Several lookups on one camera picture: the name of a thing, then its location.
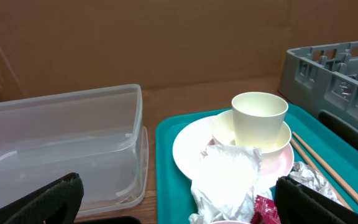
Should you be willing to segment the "teal plastic tray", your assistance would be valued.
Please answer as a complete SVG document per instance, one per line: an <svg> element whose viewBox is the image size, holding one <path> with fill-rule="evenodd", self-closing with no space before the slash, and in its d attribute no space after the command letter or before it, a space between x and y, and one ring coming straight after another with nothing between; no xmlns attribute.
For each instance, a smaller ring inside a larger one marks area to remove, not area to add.
<svg viewBox="0 0 358 224"><path fill-rule="evenodd" d="M173 158L175 138L196 121L209 121L220 110L173 116L156 129L157 221L188 223L197 207L191 195L191 180ZM358 150L296 105L289 105L285 122L358 193Z"/></svg>

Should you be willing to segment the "grey dishwasher rack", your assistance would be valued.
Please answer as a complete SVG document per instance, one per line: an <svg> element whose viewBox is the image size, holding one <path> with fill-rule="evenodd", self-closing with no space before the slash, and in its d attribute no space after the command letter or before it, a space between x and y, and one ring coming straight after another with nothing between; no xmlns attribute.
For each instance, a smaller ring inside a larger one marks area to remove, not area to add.
<svg viewBox="0 0 358 224"><path fill-rule="evenodd" d="M358 41L287 50L278 91L358 150Z"/></svg>

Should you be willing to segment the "pink round plate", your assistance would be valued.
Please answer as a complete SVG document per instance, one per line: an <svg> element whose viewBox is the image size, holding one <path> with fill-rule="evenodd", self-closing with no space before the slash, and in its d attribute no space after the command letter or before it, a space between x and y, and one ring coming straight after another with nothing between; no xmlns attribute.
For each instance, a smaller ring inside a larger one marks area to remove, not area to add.
<svg viewBox="0 0 358 224"><path fill-rule="evenodd" d="M178 169L188 178L192 179L197 173L201 160L201 152L213 140L211 125L215 117L208 116L198 119L185 126L173 142L173 160ZM272 188L281 176L287 176L295 160L293 148L287 144L278 161L273 166L260 172L260 183L264 187Z"/></svg>

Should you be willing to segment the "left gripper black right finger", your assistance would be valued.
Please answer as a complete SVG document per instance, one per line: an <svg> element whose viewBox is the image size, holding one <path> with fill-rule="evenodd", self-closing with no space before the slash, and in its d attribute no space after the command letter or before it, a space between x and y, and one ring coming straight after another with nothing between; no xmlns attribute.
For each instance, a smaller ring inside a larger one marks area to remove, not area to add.
<svg viewBox="0 0 358 224"><path fill-rule="evenodd" d="M281 177L274 203L282 224L358 224L358 214L307 186Z"/></svg>

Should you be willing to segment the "pink food bowl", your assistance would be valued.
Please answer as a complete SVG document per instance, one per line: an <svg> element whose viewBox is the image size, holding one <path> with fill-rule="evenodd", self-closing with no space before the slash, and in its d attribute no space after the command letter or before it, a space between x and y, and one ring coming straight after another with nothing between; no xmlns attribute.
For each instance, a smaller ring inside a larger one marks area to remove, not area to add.
<svg viewBox="0 0 358 224"><path fill-rule="evenodd" d="M222 221L211 222L210 224L250 224L250 223L241 222L237 220L222 220Z"/></svg>

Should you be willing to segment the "black waste tray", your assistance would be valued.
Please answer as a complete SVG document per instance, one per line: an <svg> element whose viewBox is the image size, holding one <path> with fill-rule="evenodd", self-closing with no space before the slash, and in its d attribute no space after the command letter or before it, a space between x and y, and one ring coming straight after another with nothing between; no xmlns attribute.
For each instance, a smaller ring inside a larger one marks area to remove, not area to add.
<svg viewBox="0 0 358 224"><path fill-rule="evenodd" d="M98 220L87 220L75 224L142 224L141 221L132 216L103 218Z"/></svg>

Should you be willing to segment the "red snack wrapper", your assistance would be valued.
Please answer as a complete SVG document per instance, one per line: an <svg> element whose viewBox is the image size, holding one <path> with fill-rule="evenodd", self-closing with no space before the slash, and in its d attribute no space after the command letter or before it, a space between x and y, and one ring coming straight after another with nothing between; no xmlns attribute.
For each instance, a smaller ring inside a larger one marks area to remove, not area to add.
<svg viewBox="0 0 358 224"><path fill-rule="evenodd" d="M254 216L251 224L281 224L273 200L258 195L254 203Z"/></svg>

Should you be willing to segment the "clear plastic waste bin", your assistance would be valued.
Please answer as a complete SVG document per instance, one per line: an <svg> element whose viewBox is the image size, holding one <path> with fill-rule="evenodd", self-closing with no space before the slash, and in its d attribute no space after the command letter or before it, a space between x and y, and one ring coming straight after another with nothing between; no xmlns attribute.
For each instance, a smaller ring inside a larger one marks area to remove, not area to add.
<svg viewBox="0 0 358 224"><path fill-rule="evenodd" d="M134 207L148 164L137 84L0 103L0 208L72 172L79 217Z"/></svg>

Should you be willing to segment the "cream shallow bowl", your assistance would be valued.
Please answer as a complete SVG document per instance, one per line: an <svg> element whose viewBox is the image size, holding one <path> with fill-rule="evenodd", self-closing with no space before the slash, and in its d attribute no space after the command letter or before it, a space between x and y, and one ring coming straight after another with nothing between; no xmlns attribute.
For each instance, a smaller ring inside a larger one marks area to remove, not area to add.
<svg viewBox="0 0 358 224"><path fill-rule="evenodd" d="M291 129L282 119L239 116L233 110L219 113L212 122L211 133L216 144L257 147L264 154L281 151L291 139Z"/></svg>

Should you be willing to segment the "cream plastic cup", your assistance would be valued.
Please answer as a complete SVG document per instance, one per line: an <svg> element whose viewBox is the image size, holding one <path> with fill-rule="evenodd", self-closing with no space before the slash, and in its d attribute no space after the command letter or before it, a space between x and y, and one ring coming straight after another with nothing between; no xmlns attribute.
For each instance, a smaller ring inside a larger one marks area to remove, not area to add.
<svg viewBox="0 0 358 224"><path fill-rule="evenodd" d="M231 106L236 145L271 151L288 103L277 95L254 91L236 95Z"/></svg>

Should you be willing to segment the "white napkin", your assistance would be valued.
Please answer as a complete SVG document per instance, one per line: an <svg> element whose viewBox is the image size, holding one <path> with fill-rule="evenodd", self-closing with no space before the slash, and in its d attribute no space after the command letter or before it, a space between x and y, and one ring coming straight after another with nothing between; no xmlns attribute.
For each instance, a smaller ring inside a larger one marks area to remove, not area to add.
<svg viewBox="0 0 358 224"><path fill-rule="evenodd" d="M258 148L212 145L191 182L198 212L190 223L223 220L250 222L257 196L271 199L271 190L260 181L262 153Z"/></svg>

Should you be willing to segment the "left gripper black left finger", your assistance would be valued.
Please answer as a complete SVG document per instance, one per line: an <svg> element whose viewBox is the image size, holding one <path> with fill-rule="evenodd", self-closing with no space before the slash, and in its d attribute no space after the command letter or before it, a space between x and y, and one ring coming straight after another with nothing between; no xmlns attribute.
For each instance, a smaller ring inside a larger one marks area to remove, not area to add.
<svg viewBox="0 0 358 224"><path fill-rule="evenodd" d="M0 224L73 224L83 196L79 174L69 173L0 208Z"/></svg>

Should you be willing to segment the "wooden chopstick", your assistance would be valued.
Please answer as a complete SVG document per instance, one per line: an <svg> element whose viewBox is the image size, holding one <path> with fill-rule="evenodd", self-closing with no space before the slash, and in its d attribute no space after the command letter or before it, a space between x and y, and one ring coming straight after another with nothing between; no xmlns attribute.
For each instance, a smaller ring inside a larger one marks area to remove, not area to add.
<svg viewBox="0 0 358 224"><path fill-rule="evenodd" d="M314 164L314 162L307 156L307 154L302 150L302 148L299 146L299 144L291 138L290 140L292 146L296 149L296 151L299 153L299 155L303 158L303 160L310 165L312 168L316 169L320 174L321 171L317 168L317 166ZM349 204L342 198L342 196L339 194L339 192L331 185L330 188L333 190L335 195L337 196L338 200L349 210L352 210L352 208L349 206Z"/></svg>
<svg viewBox="0 0 358 224"><path fill-rule="evenodd" d="M315 160L333 177L333 179L357 202L358 193L324 160L322 159L296 132L292 135L302 144L302 146L313 156Z"/></svg>

